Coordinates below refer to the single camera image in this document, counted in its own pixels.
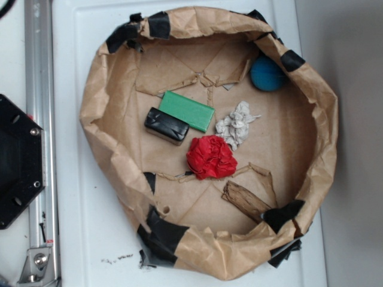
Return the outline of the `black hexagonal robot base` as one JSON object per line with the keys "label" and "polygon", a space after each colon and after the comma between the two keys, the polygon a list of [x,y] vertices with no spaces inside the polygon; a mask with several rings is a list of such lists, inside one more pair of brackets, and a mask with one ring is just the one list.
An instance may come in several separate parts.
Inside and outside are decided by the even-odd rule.
{"label": "black hexagonal robot base", "polygon": [[1,230],[44,188],[42,128],[1,95]]}

